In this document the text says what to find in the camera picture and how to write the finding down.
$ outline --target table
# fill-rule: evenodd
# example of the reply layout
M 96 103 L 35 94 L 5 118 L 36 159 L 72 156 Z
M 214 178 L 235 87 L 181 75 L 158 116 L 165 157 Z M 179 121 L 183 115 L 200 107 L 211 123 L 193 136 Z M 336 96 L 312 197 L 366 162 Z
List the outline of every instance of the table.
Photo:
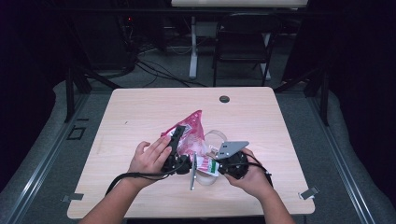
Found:
M 172 7 L 306 7 L 308 0 L 172 0 Z M 198 54 L 196 48 L 196 20 L 191 18 L 190 78 L 197 76 Z M 261 64 L 264 72 L 266 64 Z
M 229 103 L 219 98 L 226 95 Z M 153 143 L 168 128 L 202 110 L 205 133 L 223 132 L 229 141 L 249 141 L 250 148 L 272 174 L 274 187 L 291 214 L 311 214 L 312 199 L 299 198 L 308 189 L 300 163 L 272 89 L 163 88 L 113 91 L 93 141 L 67 215 L 84 217 L 104 196 L 111 181 L 125 173 L 135 147 Z M 257 199 L 231 186 L 220 175 L 211 186 L 191 175 L 171 175 L 143 189 L 125 217 L 234 217 L 262 215 Z

